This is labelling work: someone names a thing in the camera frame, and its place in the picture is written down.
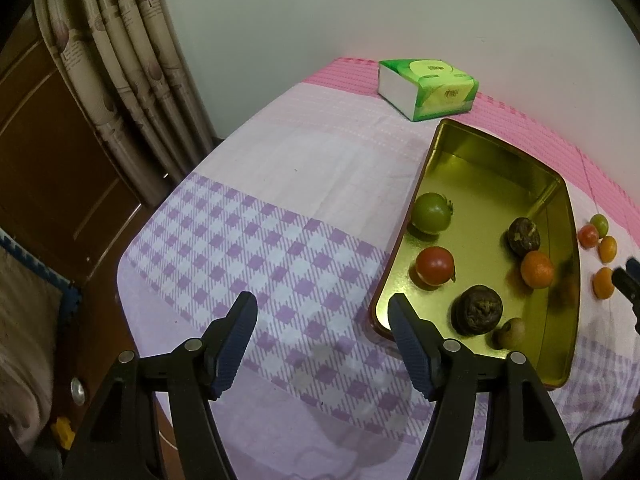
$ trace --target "golden tray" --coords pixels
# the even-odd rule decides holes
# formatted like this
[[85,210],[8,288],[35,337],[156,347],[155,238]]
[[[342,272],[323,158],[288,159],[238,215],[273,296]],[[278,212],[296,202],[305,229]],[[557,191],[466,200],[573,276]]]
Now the golden tray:
[[[416,197],[434,191],[453,202],[449,228],[425,235],[410,224]],[[520,276],[520,259],[506,241],[506,231],[520,216],[540,231],[540,250],[556,267],[549,288],[532,290]],[[431,288],[415,275],[414,261],[425,247],[438,245],[453,254],[456,281]],[[494,289],[504,311],[499,326],[512,317],[526,324],[523,352],[548,388],[569,377],[580,306],[580,260],[574,215],[566,184],[554,170],[489,134],[444,119],[436,129],[394,250],[369,306],[375,330],[392,339],[386,309],[389,298],[404,292],[423,319],[445,338],[462,341],[477,354],[505,357],[491,333],[461,336],[451,325],[450,306],[472,285]]]

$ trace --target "pink tablecloth border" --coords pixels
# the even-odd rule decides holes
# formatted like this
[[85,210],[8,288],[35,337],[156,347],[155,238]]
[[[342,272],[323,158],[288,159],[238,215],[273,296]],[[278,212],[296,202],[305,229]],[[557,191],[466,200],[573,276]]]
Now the pink tablecloth border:
[[[338,58],[305,79],[305,83],[380,98],[376,92],[378,62],[370,59]],[[496,114],[497,110],[507,110],[510,114]],[[456,119],[471,126],[490,129],[556,170],[590,196],[598,208],[625,228],[640,245],[640,208],[577,146],[526,114],[480,92],[473,109],[456,116]]]

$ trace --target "tablecloth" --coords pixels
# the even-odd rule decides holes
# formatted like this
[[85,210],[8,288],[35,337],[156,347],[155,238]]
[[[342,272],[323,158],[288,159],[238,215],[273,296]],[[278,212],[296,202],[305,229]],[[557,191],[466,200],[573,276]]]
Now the tablecloth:
[[[407,121],[376,83],[375,62],[337,59],[294,86],[178,186],[120,261],[118,291],[142,356],[199,336],[241,290],[257,295],[236,382],[212,404],[239,479],[406,478],[427,428],[433,407],[372,333],[366,308],[439,120]],[[612,266],[640,256],[640,210],[578,148],[484,94],[455,119],[559,171],[576,225],[607,215]],[[595,251],[580,251],[580,266],[572,373],[551,393],[570,436],[629,414],[640,386],[630,305],[618,292],[593,297]],[[479,396],[462,478],[478,468],[485,414]],[[622,429],[578,441],[586,479],[613,462]]]

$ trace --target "purple checkered pattern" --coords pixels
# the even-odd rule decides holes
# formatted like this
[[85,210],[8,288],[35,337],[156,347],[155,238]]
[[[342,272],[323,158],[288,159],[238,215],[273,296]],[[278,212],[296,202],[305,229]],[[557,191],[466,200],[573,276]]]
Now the purple checkered pattern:
[[387,255],[324,222],[192,174],[126,257],[197,330],[243,290],[260,309],[244,366],[311,406],[403,442],[431,406],[366,329]]

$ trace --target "beige curtain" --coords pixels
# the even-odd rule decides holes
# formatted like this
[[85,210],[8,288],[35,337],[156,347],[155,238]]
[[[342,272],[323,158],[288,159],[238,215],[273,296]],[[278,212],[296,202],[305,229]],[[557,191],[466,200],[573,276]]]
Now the beige curtain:
[[34,6],[58,70],[112,161],[144,202],[159,204],[168,180],[178,184],[214,147],[160,1]]

